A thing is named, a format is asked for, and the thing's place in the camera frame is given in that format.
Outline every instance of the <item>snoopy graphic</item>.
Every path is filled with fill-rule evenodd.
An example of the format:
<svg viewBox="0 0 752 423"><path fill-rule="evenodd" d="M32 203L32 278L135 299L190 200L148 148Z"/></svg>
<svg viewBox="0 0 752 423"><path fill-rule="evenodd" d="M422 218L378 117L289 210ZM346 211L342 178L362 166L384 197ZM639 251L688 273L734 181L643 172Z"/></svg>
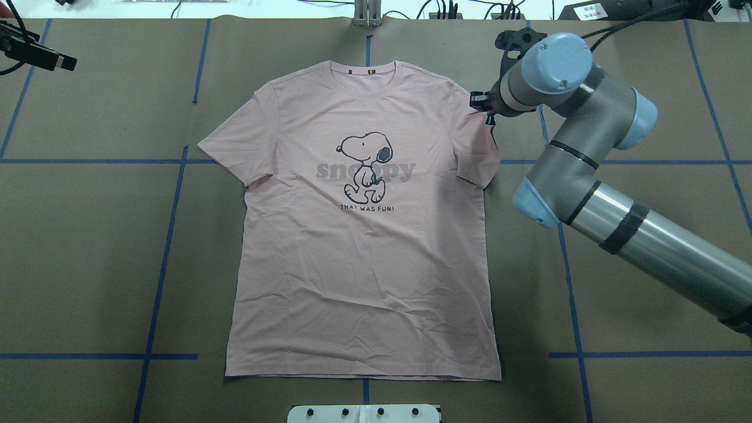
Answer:
<svg viewBox="0 0 752 423"><path fill-rule="evenodd" d="M364 136L349 136L342 140L337 152L360 162L353 175L353 185L344 186L344 195L352 202L368 204L380 202L387 191L387 183L373 170L376 162L386 163L392 159L392 145L381 132L369 132Z"/></svg>

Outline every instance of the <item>light blue cap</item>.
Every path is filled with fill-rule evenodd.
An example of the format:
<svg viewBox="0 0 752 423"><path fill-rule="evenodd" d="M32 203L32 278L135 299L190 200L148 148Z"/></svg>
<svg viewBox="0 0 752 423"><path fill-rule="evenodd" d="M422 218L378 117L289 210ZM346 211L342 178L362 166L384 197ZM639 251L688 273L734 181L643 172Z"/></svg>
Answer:
<svg viewBox="0 0 752 423"><path fill-rule="evenodd" d="M632 87L632 91L637 96L635 117L632 119L632 125L629 127L629 131L626 132L624 139L615 145L615 148L619 150L628 150L639 144L650 133L650 130L653 129L653 125L656 124L656 120L658 119L658 108L655 104L643 97L636 88Z"/></svg>
<svg viewBox="0 0 752 423"><path fill-rule="evenodd" d="M559 218L527 177L512 197L512 204L525 216L543 227L552 228L559 223Z"/></svg>
<svg viewBox="0 0 752 423"><path fill-rule="evenodd" d="M522 58L522 76L533 89L544 94L576 90L593 67L593 54L585 40L559 32L535 43Z"/></svg>

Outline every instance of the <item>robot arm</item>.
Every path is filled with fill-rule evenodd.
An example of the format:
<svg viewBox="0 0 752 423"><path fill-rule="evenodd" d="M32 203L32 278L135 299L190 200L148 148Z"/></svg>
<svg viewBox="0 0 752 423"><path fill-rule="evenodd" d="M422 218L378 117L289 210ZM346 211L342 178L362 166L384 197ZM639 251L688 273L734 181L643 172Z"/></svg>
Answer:
<svg viewBox="0 0 752 423"><path fill-rule="evenodd" d="M507 42L497 39L497 47L517 39L521 59L508 72L502 61L499 81L489 92L473 93L471 105L510 117L546 105L566 118L514 206L544 227L568 224L752 336L752 266L594 176L612 148L631 148L650 132L655 105L595 65L577 35L543 38L531 29L502 35Z"/></svg>

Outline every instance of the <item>shirt sleeve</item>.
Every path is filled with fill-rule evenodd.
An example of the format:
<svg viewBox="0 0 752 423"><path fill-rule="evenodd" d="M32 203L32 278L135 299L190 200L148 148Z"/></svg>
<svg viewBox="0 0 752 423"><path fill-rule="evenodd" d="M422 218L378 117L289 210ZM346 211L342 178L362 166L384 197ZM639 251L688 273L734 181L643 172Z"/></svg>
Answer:
<svg viewBox="0 0 752 423"><path fill-rule="evenodd" d="M501 154L493 139L488 116L470 107L470 93L452 84L445 119L457 160L457 176L485 188L499 168Z"/></svg>
<svg viewBox="0 0 752 423"><path fill-rule="evenodd" d="M266 84L199 142L199 148L247 186L273 174L278 126L279 101L274 87Z"/></svg>

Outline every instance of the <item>crew neckline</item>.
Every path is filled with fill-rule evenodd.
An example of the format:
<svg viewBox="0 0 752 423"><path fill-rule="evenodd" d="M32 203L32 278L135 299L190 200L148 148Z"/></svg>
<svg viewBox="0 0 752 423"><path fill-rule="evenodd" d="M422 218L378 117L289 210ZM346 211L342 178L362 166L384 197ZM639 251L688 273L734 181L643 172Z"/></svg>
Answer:
<svg viewBox="0 0 752 423"><path fill-rule="evenodd" d="M373 98L383 96L389 91L393 90L402 82L402 62L398 60L393 60L391 63L378 66L349 66L333 62L332 60L327 60L326 62L322 63L322 67L324 73L327 76L327 79L329 79L329 81L332 83L333 89L355 97ZM334 77L335 72L343 75L382 75L390 73L393 74L393 76L392 80L389 81L387 85L379 88L378 90L360 91L354 90L342 84L340 81L337 81L337 78Z"/></svg>

